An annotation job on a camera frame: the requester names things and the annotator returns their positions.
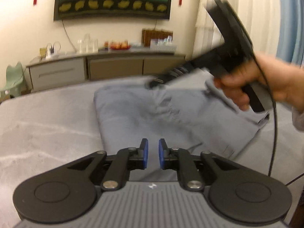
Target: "folded gray garment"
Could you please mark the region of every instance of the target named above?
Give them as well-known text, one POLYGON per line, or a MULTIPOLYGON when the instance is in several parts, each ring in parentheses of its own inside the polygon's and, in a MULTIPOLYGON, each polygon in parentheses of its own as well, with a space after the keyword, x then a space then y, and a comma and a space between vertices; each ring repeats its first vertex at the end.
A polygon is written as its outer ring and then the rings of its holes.
POLYGON ((130 180, 169 181, 176 174, 160 170, 158 140, 192 154, 212 151, 233 159, 268 121, 268 113, 240 111, 207 81, 207 90, 147 90, 143 85, 102 87, 94 104, 104 149, 108 155, 149 141, 148 168, 135 170, 130 180))

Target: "wooden panel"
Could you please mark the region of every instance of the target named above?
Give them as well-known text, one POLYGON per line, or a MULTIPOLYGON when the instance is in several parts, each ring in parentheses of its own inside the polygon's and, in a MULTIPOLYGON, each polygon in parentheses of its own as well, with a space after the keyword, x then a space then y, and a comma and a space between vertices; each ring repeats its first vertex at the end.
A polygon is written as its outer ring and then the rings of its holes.
POLYGON ((173 39, 173 32, 143 29, 141 43, 145 47, 150 47, 151 39, 166 39, 168 36, 171 36, 173 39))
POLYGON ((185 62, 184 56, 151 56, 143 61, 143 74, 160 74, 185 62))
POLYGON ((30 66, 34 91, 84 82, 84 58, 61 60, 30 66))
POLYGON ((143 57, 90 60, 91 80, 142 75, 143 57))

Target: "chair backrest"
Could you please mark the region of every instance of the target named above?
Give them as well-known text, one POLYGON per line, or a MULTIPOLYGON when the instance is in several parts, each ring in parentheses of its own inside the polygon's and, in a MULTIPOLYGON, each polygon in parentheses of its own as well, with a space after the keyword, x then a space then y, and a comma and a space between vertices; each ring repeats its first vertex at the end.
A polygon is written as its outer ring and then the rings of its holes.
POLYGON ((8 65, 6 69, 6 81, 19 81, 23 78, 23 68, 21 62, 18 62, 15 67, 8 65))

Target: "wrist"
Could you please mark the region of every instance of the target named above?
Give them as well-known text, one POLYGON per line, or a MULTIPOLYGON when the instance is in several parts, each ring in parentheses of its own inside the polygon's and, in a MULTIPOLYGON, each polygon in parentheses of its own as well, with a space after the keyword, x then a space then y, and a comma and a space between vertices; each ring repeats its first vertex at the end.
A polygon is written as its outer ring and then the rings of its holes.
POLYGON ((299 67, 292 66, 290 81, 286 90, 286 102, 297 109, 299 113, 304 112, 304 71, 299 67))

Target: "white logo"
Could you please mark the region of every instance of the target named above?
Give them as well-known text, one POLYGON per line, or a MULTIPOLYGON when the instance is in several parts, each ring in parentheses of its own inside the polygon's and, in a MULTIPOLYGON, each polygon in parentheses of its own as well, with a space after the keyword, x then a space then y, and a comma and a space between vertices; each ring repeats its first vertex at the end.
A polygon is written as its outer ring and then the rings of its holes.
POLYGON ((155 189, 157 187, 157 185, 155 183, 151 183, 148 185, 148 187, 151 189, 155 189))

